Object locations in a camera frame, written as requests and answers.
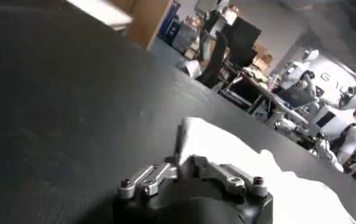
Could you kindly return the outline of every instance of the wall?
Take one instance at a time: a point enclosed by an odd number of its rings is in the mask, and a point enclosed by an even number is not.
[[[195,5],[198,0],[181,0],[181,7],[176,13],[179,16],[180,20],[185,20],[189,15],[195,15]]]
[[[313,82],[316,86],[325,90],[324,98],[332,102],[338,102],[340,91],[346,91],[349,86],[355,86],[356,80],[325,55],[320,55],[310,65],[310,69],[316,74]]]
[[[267,73],[286,56],[289,49],[305,32],[305,26],[291,11],[274,0],[230,0],[241,10],[241,17],[260,30],[259,43],[274,57]]]

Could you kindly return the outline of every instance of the laptop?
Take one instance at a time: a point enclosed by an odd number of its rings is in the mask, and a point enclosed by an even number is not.
[[[277,95],[293,108],[302,107],[316,101],[316,99],[301,88],[292,86],[277,93]]]

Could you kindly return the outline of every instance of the cardboard box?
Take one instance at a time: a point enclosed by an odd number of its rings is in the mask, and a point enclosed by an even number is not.
[[[262,57],[262,60],[264,61],[264,63],[270,65],[271,62],[273,61],[273,56],[270,55],[270,54],[265,54],[265,55]]]
[[[197,16],[188,16],[186,18],[186,24],[198,30],[202,27],[202,20]]]
[[[255,51],[257,52],[256,56],[258,58],[262,58],[265,55],[266,51],[268,50],[265,46],[259,44],[258,42],[255,42],[254,47],[255,47]]]
[[[255,58],[253,61],[253,64],[261,71],[261,72],[265,72],[270,65],[265,63],[261,58]]]
[[[195,53],[196,52],[193,49],[188,49],[188,50],[186,50],[186,53],[184,53],[184,57],[191,60],[194,58]]]
[[[194,42],[194,43],[192,43],[192,44],[190,45],[190,48],[193,49],[193,50],[195,50],[195,51],[197,51],[197,50],[199,50],[199,48],[200,48],[200,44]]]

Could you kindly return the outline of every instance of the white robot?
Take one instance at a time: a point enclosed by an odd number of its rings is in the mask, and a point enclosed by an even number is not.
[[[342,165],[356,149],[355,110],[356,86],[342,94],[338,105],[325,105],[315,115],[311,114],[310,117],[313,118],[304,131],[307,136],[325,136],[316,146],[317,156],[330,160],[340,171],[343,171]],[[337,157],[334,157],[333,152],[337,152]]]
[[[307,49],[304,52],[302,61],[293,61],[287,64],[286,68],[280,73],[281,89],[289,89],[293,85],[297,84],[303,73],[305,73],[310,68],[310,62],[317,59],[319,56],[319,51],[315,49]]]

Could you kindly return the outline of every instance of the black table surface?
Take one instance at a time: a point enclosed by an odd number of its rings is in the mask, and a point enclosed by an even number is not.
[[[109,27],[72,9],[0,7],[0,223],[109,222],[117,184],[171,155],[187,116],[326,183],[356,219],[351,177]]]

